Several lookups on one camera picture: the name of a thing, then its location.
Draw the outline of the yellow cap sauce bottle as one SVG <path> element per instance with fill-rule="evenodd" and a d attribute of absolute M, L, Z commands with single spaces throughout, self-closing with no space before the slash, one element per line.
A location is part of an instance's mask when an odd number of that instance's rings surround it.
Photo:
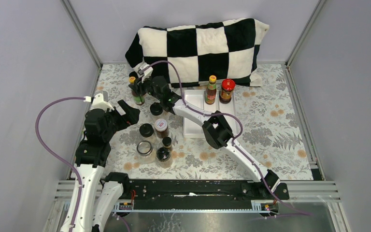
<path fill-rule="evenodd" d="M 214 102 L 215 102 L 216 90 L 217 90 L 216 80 L 217 80 L 217 78 L 216 78 L 215 75 L 211 75 L 209 77 L 209 83 L 208 83 L 207 88 L 205 90 L 205 97 L 204 97 L 204 100 L 205 100 L 206 104 L 214 104 Z"/>
<path fill-rule="evenodd" d="M 135 76 L 130 76 L 129 77 L 129 83 L 130 84 L 134 84 L 135 80 L 136 80 Z M 132 98 L 133 98 L 134 102 L 137 105 L 143 105 L 144 104 L 145 101 L 144 101 L 143 95 L 137 94 L 133 89 L 131 90 L 131 94 L 132 94 Z"/>

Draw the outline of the black spout lid shaker jar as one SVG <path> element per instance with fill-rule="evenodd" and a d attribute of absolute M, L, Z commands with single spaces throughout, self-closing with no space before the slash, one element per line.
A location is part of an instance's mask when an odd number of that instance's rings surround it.
<path fill-rule="evenodd" d="M 152 103 L 149 110 L 153 123 L 155 123 L 155 121 L 158 119 L 165 119 L 164 110 L 158 102 Z"/>

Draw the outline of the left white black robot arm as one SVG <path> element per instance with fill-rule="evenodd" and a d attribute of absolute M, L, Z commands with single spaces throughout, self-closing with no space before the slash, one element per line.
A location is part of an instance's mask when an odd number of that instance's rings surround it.
<path fill-rule="evenodd" d="M 101 232 L 117 200 L 130 194 L 126 173 L 110 173 L 99 197 L 96 196 L 114 134 L 137 124 L 140 110 L 118 101 L 121 115 L 109 103 L 102 103 L 85 115 L 86 137 L 75 152 L 76 180 L 62 232 Z"/>

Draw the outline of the red lid chili sauce jar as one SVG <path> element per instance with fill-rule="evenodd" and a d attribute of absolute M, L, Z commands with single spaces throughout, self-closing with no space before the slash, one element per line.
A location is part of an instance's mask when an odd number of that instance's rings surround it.
<path fill-rule="evenodd" d="M 221 83 L 221 92 L 219 95 L 219 100 L 223 104 L 227 104 L 232 99 L 232 93 L 236 87 L 235 82 L 232 79 L 225 79 Z"/>

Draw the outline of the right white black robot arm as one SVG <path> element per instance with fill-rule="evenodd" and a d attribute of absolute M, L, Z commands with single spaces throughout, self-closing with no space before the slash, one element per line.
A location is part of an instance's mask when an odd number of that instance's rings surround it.
<path fill-rule="evenodd" d="M 163 76 L 152 80 L 136 78 L 129 84 L 138 95 L 149 94 L 159 100 L 164 111 L 182 116 L 202 128 L 206 142 L 214 149 L 226 152 L 258 182 L 258 193 L 264 199 L 270 199 L 277 192 L 280 178 L 272 170 L 262 165 L 237 141 L 242 134 L 243 126 L 239 119 L 231 114 L 216 111 L 204 111 L 172 91 Z"/>

